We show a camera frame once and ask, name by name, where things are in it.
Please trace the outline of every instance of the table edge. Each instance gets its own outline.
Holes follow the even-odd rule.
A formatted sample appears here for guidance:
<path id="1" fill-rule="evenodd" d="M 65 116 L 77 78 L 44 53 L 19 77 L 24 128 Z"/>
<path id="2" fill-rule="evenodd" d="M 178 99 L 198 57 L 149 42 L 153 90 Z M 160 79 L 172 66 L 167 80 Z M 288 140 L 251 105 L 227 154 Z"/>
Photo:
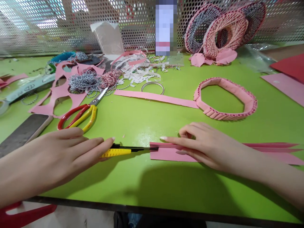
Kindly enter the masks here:
<path id="1" fill-rule="evenodd" d="M 90 208 L 90 209 L 106 210 L 106 211 L 174 216 L 174 217 L 188 218 L 188 219 L 202 219 L 210 222 L 230 223 L 230 224 L 258 226 L 258 227 L 269 227 L 269 228 L 303 227 L 303 224 L 300 223 L 289 223 L 289 222 L 272 221 L 266 219 L 208 214 L 208 213 L 200 213 L 200 212 L 187 212 L 187 211 L 143 207 L 143 206 L 129 206 L 129 205 L 121 205 L 121 204 L 80 201 L 73 199 L 69 200 L 69 199 L 60 199 L 60 198 L 52 198 L 52 197 L 44 197 L 44 196 L 34 196 L 32 198 L 26 199 L 25 201 L 35 202 L 35 203 L 55 204 L 62 206 L 82 207 L 82 208 Z"/>

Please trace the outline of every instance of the fingernail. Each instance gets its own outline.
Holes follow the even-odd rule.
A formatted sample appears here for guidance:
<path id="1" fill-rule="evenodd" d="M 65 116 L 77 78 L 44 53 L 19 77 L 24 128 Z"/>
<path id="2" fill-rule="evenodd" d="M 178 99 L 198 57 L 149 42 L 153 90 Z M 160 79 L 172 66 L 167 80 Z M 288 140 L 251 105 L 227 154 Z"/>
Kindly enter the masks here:
<path id="1" fill-rule="evenodd" d="M 177 154 L 181 154 L 181 155 L 185 155 L 187 154 L 186 151 L 183 151 L 183 150 L 179 150 L 179 151 L 176 151 Z"/>

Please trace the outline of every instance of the white metal mesh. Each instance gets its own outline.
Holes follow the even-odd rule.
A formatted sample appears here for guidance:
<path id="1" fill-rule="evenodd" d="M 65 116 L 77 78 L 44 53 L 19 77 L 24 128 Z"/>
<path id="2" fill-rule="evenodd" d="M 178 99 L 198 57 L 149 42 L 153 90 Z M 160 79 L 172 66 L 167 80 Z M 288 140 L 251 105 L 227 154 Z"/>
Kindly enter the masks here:
<path id="1" fill-rule="evenodd" d="M 177 42 L 202 5 L 223 11 L 251 0 L 178 0 Z M 258 42 L 304 40 L 304 1 L 265 0 L 267 17 L 256 34 Z M 0 56 L 101 52 L 90 24 L 119 23 L 126 50 L 155 48 L 155 0 L 0 0 Z"/>

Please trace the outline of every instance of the red scissor handle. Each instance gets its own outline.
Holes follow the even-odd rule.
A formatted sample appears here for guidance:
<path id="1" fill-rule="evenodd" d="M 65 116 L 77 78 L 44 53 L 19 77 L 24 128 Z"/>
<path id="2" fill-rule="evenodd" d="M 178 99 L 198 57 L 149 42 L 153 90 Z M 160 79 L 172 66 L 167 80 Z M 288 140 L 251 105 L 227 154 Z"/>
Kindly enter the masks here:
<path id="1" fill-rule="evenodd" d="M 67 129 L 69 128 L 73 123 L 75 123 L 83 114 L 85 111 L 87 111 L 89 108 L 91 107 L 91 105 L 88 105 L 88 104 L 83 104 L 81 106 L 78 106 L 70 111 L 68 111 L 66 114 L 64 114 L 64 116 L 62 117 L 62 119 L 59 121 L 58 123 L 58 126 L 57 126 L 57 129 L 58 130 L 62 130 L 62 129 Z M 77 114 L 77 116 L 73 119 L 73 121 L 66 127 L 64 128 L 63 125 L 65 123 L 65 121 L 67 121 L 70 116 L 79 111 L 81 109 L 81 111 Z"/>

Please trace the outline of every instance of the green table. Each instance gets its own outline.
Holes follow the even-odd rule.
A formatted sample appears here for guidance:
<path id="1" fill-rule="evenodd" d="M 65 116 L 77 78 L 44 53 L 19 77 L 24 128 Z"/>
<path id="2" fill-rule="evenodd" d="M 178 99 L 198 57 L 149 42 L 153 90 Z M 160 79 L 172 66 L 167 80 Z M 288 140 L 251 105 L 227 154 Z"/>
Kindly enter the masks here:
<path id="1" fill-rule="evenodd" d="M 18 62 L 11 63 L 2 60 L 1 71 L 16 75 L 28 73 L 44 67 L 49 59 L 19 58 Z M 237 60 L 230 66 L 203 65 L 197 68 L 190 66 L 186 58 L 181 71 L 169 69 L 161 75 L 165 95 L 189 100 L 193 99 L 194 90 L 203 80 L 228 78 L 257 97 L 257 112 L 241 121 L 217 121 L 199 109 L 110 95 L 99 103 L 96 122 L 86 137 L 115 136 L 116 142 L 124 145 L 148 146 L 150 141 L 160 142 L 160 136 L 177 136 L 178 130 L 186 124 L 203 121 L 243 143 L 304 143 L 304 108 Z M 4 89 L 0 97 L 15 87 L 16 83 Z M 140 88 L 141 85 L 128 89 L 140 91 Z M 161 89 L 151 85 L 145 91 L 159 93 Z M 217 86 L 203 89 L 202 97 L 219 111 L 240 112 L 243 108 L 233 95 Z M 0 142 L 30 115 L 31 106 L 16 102 L 0 117 Z M 65 113 L 70 107 L 71 102 L 64 101 L 57 106 L 55 114 Z M 58 121 L 54 119 L 43 133 L 55 131 Z M 302 151 L 294 154 L 304 159 Z M 297 168 L 304 171 L 304 166 Z M 144 152 L 99 163 L 71 182 L 41 196 L 32 200 L 261 226 L 276 226 L 276 221 L 301 224 L 302 216 L 261 184 L 211 170 L 200 163 L 150 160 L 149 153 Z"/>

